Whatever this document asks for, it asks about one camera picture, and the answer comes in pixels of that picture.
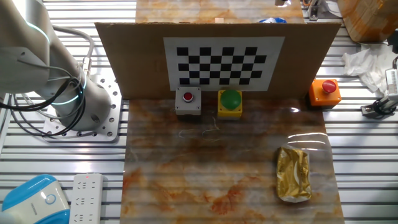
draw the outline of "electrical outlet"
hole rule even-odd
[[[102,201],[101,174],[78,174],[73,180],[69,224],[99,224]]]

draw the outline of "crumpled gold wrapper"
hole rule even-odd
[[[281,147],[277,164],[277,194],[285,202],[304,202],[312,195],[308,154]]]

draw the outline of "blue device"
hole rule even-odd
[[[70,215],[60,184],[47,174],[12,190],[3,201],[2,211],[13,216],[16,224],[68,224]]]

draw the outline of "aluminum slat floor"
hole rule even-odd
[[[134,1],[51,0],[44,1],[51,22],[81,30],[91,35],[96,44],[91,74],[113,76],[93,22],[134,22]],[[340,22],[341,19],[319,19]],[[88,43],[73,35],[57,33],[73,56],[81,61]],[[354,54],[360,46],[351,41],[342,24],[317,78],[339,81],[342,101],[323,113],[333,150],[336,179],[347,224],[398,223],[398,116],[369,120],[359,107],[371,104],[377,97],[361,84],[358,77],[343,75],[341,56]],[[123,102],[119,140],[112,144],[50,144],[29,136],[17,124],[6,121],[8,128],[0,134],[0,208],[5,196],[15,187],[39,174],[52,174],[70,200],[73,176],[99,172],[106,179],[103,191],[101,223],[119,223],[123,183],[124,152],[128,101]],[[27,119],[42,127],[44,117],[26,113]]]

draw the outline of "green button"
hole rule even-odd
[[[221,105],[228,110],[235,110],[241,103],[241,95],[236,90],[225,90],[221,94]]]

